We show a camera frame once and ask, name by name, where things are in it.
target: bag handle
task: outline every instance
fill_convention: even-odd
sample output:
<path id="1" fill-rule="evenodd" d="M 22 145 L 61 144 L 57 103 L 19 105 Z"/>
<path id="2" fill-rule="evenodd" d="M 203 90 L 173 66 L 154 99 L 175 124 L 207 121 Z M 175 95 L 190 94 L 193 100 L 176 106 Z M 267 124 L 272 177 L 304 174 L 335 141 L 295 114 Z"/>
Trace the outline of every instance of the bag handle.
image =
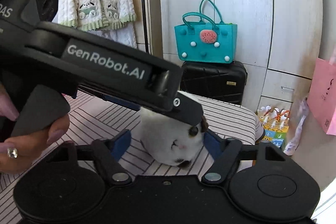
<path id="1" fill-rule="evenodd" d="M 194 27 L 192 25 L 190 25 L 189 22 L 187 22 L 187 20 L 185 19 L 186 17 L 189 17 L 189 16 L 197 16 L 197 17 L 200 17 L 200 18 L 204 18 L 212 24 L 214 29 L 216 29 L 216 30 L 219 29 L 216 26 L 216 23 L 210 17 L 208 17 L 206 15 L 203 15 L 201 13 L 197 13 L 197 12 L 186 13 L 182 16 L 182 20 L 183 20 L 184 24 L 187 25 L 190 29 L 194 29 Z"/>
<path id="2" fill-rule="evenodd" d="M 202 5 L 203 5 L 203 2 L 206 1 L 206 0 L 202 0 L 201 1 L 201 4 L 199 5 L 199 13 L 202 14 Z M 221 12 L 218 10 L 217 6 L 211 1 L 211 0 L 207 0 L 208 2 L 210 2 L 212 4 L 212 6 L 216 9 L 218 15 L 219 15 L 219 18 L 220 18 L 220 24 L 225 24 L 224 21 L 223 21 L 223 18 L 222 18 L 222 14 Z"/>

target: plush toy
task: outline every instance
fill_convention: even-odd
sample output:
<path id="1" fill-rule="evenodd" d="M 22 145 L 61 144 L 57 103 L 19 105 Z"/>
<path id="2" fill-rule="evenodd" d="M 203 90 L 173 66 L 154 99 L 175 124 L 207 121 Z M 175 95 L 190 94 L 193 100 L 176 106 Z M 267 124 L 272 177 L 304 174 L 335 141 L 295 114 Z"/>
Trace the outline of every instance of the plush toy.
<path id="1" fill-rule="evenodd" d="M 181 93 L 197 101 L 191 94 Z M 203 135 L 208 131 L 205 117 L 192 127 L 143 107 L 140 116 L 141 141 L 148 153 L 163 164 L 189 166 L 201 150 Z"/>

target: pink fingernail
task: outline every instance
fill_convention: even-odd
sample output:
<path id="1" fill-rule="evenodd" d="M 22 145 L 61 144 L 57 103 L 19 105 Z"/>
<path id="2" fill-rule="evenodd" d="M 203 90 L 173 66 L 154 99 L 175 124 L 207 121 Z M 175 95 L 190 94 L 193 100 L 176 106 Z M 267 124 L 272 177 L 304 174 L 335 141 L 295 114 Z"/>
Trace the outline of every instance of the pink fingernail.
<path id="1" fill-rule="evenodd" d="M 47 140 L 47 145 L 51 145 L 54 142 L 57 142 L 65 134 L 64 130 L 57 130 L 50 134 L 49 139 Z"/>
<path id="2" fill-rule="evenodd" d="M 13 143 L 0 143 L 0 153 L 7 153 L 8 148 L 14 148 L 15 144 Z"/>
<path id="3" fill-rule="evenodd" d="M 0 95 L 0 115 L 11 121 L 16 121 L 20 115 L 7 94 Z"/>

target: hand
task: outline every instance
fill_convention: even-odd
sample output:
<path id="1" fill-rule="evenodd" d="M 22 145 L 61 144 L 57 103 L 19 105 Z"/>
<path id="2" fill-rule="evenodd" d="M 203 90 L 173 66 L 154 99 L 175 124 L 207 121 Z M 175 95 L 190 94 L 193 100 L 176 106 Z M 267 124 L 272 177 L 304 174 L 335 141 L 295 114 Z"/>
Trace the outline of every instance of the hand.
<path id="1" fill-rule="evenodd" d="M 9 95 L 0 84 L 0 116 L 5 116 L 11 121 L 19 117 Z M 30 135 L 8 138 L 0 143 L 0 172 L 18 174 L 27 170 L 34 160 L 51 144 L 58 141 L 69 129 L 70 119 L 66 115 L 56 120 L 49 128 L 34 132 Z M 16 148 L 18 157 L 9 158 L 8 148 Z"/>

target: teal bag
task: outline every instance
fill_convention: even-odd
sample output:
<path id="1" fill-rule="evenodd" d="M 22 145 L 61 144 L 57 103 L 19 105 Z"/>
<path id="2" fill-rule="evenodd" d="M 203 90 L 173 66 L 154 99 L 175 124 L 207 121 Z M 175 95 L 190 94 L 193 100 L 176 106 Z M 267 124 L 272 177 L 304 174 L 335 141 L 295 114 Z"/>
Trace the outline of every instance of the teal bag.
<path id="1" fill-rule="evenodd" d="M 175 36 L 178 56 L 183 61 L 231 63 L 236 54 L 237 30 L 236 24 L 225 24 L 216 5 L 208 0 L 216 9 L 220 23 L 201 13 L 202 0 L 199 13 L 191 12 L 182 16 L 183 25 L 175 26 Z M 188 22 L 188 16 L 198 16 L 199 22 Z"/>

